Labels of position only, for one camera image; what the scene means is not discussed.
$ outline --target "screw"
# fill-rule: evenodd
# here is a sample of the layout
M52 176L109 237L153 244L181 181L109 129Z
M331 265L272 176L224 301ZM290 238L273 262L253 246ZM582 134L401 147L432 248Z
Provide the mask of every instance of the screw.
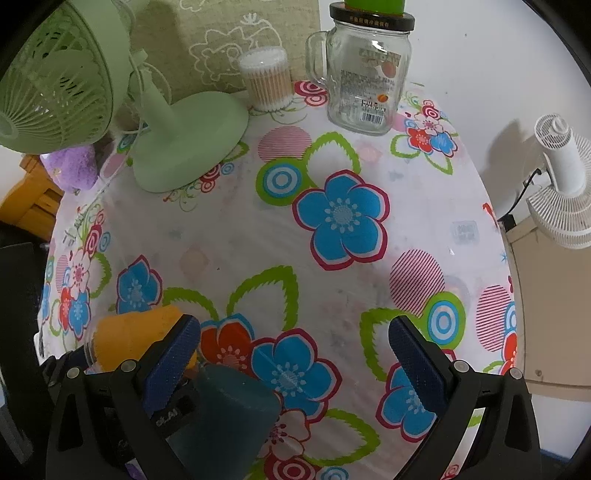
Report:
M468 365L464 360L456 360L453 363L453 368L455 368L461 374L465 374L470 370L470 365Z
M521 378L523 378L523 373L521 373L521 370L519 370L518 368L512 368L511 370L509 370L509 373L516 380L521 380Z
M73 367L68 370L66 374L68 378L76 378L80 374L80 369L78 367Z
M125 373L129 373L135 370L136 365L135 360L126 360L121 364L121 370Z

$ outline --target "tablecloth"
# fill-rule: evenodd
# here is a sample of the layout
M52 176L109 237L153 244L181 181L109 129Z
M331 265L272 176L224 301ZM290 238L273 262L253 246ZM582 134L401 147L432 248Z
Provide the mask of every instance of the tablecloth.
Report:
M400 313L476 370L515 361L501 233L445 112L409 84L394 129L367 137L326 102L297 82L289 107L251 110L219 165L164 194L137 186L123 137L93 190L65 195L50 246L40 357L107 315L178 305L202 323L202 359L282 400L252 480L395 476L435 420L388 344Z

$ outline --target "fan base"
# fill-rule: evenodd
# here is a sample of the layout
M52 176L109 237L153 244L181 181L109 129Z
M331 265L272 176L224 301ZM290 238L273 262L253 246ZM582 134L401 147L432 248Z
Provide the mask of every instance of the fan base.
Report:
M163 141L148 131L132 153L135 179L148 192L167 192L198 179L232 151L248 126L248 110L227 93L197 93L171 108L184 132Z

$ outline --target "pink striped circle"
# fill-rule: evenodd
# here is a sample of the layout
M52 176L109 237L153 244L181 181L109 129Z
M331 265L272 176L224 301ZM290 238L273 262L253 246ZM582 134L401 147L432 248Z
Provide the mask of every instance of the pink striped circle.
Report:
M400 310L419 316L429 298L444 288L437 260L423 250L404 252L392 267L390 293Z
M476 306L476 335L489 352L503 348L505 338L505 310L511 296L500 285L484 289Z
M258 154L264 162L280 157L301 158L310 145L312 138L300 127L279 127L261 138Z
M68 258L65 255L62 255L60 258L57 259L57 262L56 262L56 290L57 290L58 295L61 295L61 288L64 283L64 273L66 272L67 266L68 266Z

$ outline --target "wooden cabinet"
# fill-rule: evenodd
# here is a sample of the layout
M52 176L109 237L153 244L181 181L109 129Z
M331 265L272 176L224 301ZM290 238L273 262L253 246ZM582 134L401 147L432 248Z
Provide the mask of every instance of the wooden cabinet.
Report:
M0 205L0 220L49 241L64 192L49 178L36 155L25 155L21 168L27 174Z
M558 246L531 219L507 233L530 391L591 401L591 248Z

